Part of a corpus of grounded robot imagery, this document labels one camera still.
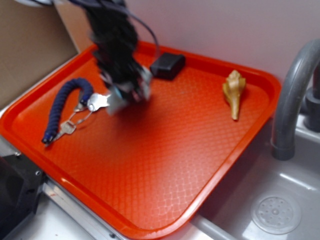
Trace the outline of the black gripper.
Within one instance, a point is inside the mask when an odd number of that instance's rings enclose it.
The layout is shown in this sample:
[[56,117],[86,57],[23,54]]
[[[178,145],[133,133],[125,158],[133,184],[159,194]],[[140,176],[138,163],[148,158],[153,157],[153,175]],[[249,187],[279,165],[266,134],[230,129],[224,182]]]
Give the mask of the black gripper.
[[136,48],[98,47],[93,52],[107,89],[129,103],[148,100],[151,95],[153,75],[136,61],[135,51]]

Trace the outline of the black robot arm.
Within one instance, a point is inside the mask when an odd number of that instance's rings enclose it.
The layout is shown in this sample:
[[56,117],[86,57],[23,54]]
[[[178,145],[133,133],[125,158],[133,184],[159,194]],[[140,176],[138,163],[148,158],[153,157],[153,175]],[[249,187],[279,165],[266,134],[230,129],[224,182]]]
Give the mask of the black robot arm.
[[122,0],[85,0],[94,57],[108,90],[127,102],[149,99],[152,74],[134,58],[138,35]]

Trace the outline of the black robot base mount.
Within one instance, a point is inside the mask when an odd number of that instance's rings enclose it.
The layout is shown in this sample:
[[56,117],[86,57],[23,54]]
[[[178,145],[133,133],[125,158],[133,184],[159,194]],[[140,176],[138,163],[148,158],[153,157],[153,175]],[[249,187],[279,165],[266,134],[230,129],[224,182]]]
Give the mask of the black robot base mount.
[[37,213],[45,174],[25,155],[0,158],[0,238],[8,240]]

